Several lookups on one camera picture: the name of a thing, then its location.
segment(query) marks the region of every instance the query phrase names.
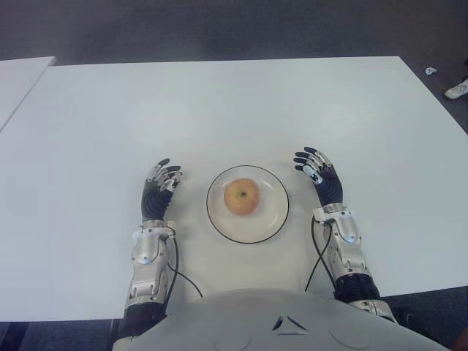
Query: floor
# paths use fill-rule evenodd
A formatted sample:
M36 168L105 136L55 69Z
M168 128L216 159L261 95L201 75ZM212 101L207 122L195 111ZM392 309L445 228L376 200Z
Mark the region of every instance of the floor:
M466 0L3 0L0 60L57 65L400 56L468 133ZM427 76L425 68L438 72ZM468 287L386 298L441 344L468 326ZM0 350L111 350L118 321L0 323Z

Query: robotic arm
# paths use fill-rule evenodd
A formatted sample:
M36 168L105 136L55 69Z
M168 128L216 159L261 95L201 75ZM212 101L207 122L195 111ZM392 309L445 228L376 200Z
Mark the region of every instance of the robotic arm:
M133 277L115 351L124 350L134 337L166 317L170 257L167 240L174 237L175 231L171 223L164 222L164 215L182 175L180 166L165 167L168 163L169 159L163 159L151 168L143 187L143 223L133 233Z
M328 242L328 263L325 267L331 268L335 299L396 322L390 307L380 300L361 249L361 234L353 212L343 204L343 189L335 168L320 151L314 148L304 148L304 151L295 153L294 161L299 164L295 169L311 179L322 205L313 211L313 222L322 223L326 228L323 235Z

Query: white shoe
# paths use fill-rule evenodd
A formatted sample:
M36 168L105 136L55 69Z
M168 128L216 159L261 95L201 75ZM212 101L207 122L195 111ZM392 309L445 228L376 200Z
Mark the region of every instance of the white shoe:
M468 93L468 79L465 79L463 83L454 86L453 88L448 89L445 92L445 96L448 99L458 99L461 95Z

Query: white plate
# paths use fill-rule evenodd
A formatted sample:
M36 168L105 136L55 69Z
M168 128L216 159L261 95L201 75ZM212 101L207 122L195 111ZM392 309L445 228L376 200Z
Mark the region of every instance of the white plate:
M232 214L224 204L226 186L239 178L252 179L260 190L257 210L248 216ZM211 183L206 208L211 223L223 236L238 243L254 244L279 232L287 218L289 201L286 189L273 173L256 166L236 166Z

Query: black cable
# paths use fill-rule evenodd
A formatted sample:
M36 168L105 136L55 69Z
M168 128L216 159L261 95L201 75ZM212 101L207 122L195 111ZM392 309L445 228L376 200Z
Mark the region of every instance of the black cable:
M330 233L328 235L328 240L327 240L327 243L325 244L325 247L323 248L323 250L320 252L319 250L319 247L317 245L317 242L315 240L315 232L314 232L314 223L317 222L315 220L315 217L313 216L312 217L312 223L311 223L311 235L312 235L312 241L314 242L314 247L315 247L315 251L317 251L318 255L319 255L319 258L317 258L317 261L315 262L315 265L312 269L312 272L310 273L310 276L309 276L309 280L307 281L307 285L306 285L306 289L305 291L307 291L307 289L309 288L309 285L310 285L310 281L312 280L312 277L315 273L315 270L317 269L317 266L319 264L320 261L322 261L322 264L323 264L323 267L325 268L325 270L327 271L327 274L328 274L328 278L330 278L330 282L331 284L333 285L333 288L336 289L336 285L335 285L335 280L333 279L333 276L331 275L331 272L330 270L328 269L328 266L326 265L324 259L323 259L323 254L325 254L325 250L328 248L328 244L330 243L330 240L331 240L331 232L332 232L332 229L331 229L331 225L330 223L327 223L327 222L324 222L324 225L327 225L329 226L330 228Z
M170 263L168 263L167 265L169 266L169 269L170 269L172 272L176 273L176 270L170 266ZM200 289L198 289L198 286L197 286L188 276L186 276L185 274L182 274L181 272L177 272L177 274L178 274L179 276L182 276L183 278L185 278L191 285L193 285L193 287L198 291L198 294L200 295L200 297L201 297L201 298L203 297L203 294L202 294L202 292L200 291Z
M164 313L166 312L167 304L169 303L170 295L173 292L174 284L176 283L176 278L177 278L177 274L178 274L178 246L177 246L177 239L175 237L176 236L176 231L171 227L168 227L168 228L173 231L173 240L174 240L175 258L176 259L175 259L175 270L174 270L173 280L170 283L169 291L167 292L166 299L164 300L164 305L162 306L162 311L164 311Z

